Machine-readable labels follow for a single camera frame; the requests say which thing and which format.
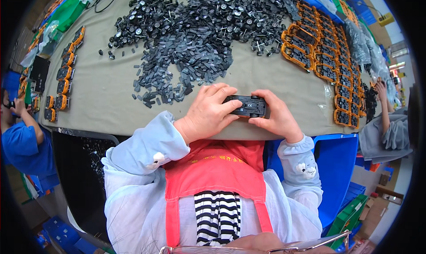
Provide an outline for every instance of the worker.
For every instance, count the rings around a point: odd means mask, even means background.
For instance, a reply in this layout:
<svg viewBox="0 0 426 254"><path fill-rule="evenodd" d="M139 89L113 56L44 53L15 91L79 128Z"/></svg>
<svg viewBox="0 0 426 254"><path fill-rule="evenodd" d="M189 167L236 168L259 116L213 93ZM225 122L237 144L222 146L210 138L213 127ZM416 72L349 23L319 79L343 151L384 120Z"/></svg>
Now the worker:
<svg viewBox="0 0 426 254"><path fill-rule="evenodd" d="M15 107L8 108L9 95L1 89L1 143L9 162L21 173L35 175L39 180L56 174L50 133L32 117L31 106L14 99ZM12 113L22 119L16 123Z"/></svg>
<svg viewBox="0 0 426 254"><path fill-rule="evenodd" d="M203 86L183 118L164 111L106 151L106 226L117 253L257 248L249 235L279 244L321 237L314 142L276 95L252 92L268 103L270 118L248 123L285 138L278 148L283 182L273 170L263 171L264 141L204 140L239 118L230 113L240 101L222 104L236 92L224 83Z"/></svg>
<svg viewBox="0 0 426 254"><path fill-rule="evenodd" d="M360 131L358 152L365 161L390 162L413 151L408 136L408 111L407 107L394 110L386 95L385 82L378 82L375 89L382 113Z"/></svg>

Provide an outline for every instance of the blue t-shirt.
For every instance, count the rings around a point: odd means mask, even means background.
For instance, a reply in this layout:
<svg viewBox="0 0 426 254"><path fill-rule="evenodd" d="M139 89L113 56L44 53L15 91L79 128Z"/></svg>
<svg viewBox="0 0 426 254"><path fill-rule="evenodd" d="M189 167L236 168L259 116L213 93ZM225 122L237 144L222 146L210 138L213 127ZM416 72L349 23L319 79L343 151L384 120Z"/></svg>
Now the blue t-shirt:
<svg viewBox="0 0 426 254"><path fill-rule="evenodd" d="M45 177L56 174L50 132L40 127L43 142L37 145L33 126L19 122L2 135L4 153L9 162L24 174Z"/></svg>

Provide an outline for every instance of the yellow device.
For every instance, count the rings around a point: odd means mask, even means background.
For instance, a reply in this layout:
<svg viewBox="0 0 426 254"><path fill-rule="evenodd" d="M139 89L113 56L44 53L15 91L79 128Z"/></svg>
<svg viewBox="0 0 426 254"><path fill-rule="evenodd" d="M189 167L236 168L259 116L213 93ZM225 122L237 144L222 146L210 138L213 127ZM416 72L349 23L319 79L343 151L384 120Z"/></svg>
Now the yellow device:
<svg viewBox="0 0 426 254"><path fill-rule="evenodd" d="M384 14L383 16L379 17L379 24L380 26L384 27L388 25L389 23L392 23L395 21L394 16L392 16L391 12Z"/></svg>

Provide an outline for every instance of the gray hoodie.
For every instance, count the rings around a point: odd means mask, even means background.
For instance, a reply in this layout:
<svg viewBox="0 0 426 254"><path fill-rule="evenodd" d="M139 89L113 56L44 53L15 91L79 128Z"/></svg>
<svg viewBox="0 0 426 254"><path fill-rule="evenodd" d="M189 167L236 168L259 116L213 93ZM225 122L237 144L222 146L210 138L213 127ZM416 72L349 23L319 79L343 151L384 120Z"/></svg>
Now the gray hoodie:
<svg viewBox="0 0 426 254"><path fill-rule="evenodd" d="M389 113L390 126L383 133L381 114L371 120L359 133L359 146L364 160L373 163L389 162L411 153L408 139L407 108Z"/></svg>

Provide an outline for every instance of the green plastic crate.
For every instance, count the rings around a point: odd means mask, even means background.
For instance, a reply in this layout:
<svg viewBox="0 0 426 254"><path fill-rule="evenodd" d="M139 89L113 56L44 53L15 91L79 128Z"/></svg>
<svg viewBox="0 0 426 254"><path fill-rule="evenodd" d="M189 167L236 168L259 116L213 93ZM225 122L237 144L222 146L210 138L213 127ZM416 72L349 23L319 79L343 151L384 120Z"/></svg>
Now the green plastic crate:
<svg viewBox="0 0 426 254"><path fill-rule="evenodd" d="M81 15L87 4L83 4L80 0L67 0L56 9L48 23L59 20L59 25L56 29L64 33Z"/></svg>
<svg viewBox="0 0 426 254"><path fill-rule="evenodd" d="M335 234L340 234L344 230L352 230L359 224L359 216L361 215L365 203L369 197L367 195L358 195L348 206L346 206L336 217L333 224L331 225L330 230L327 233L327 236L332 236ZM338 248L343 243L343 238L338 239L332 243L329 243L329 246L332 249Z"/></svg>

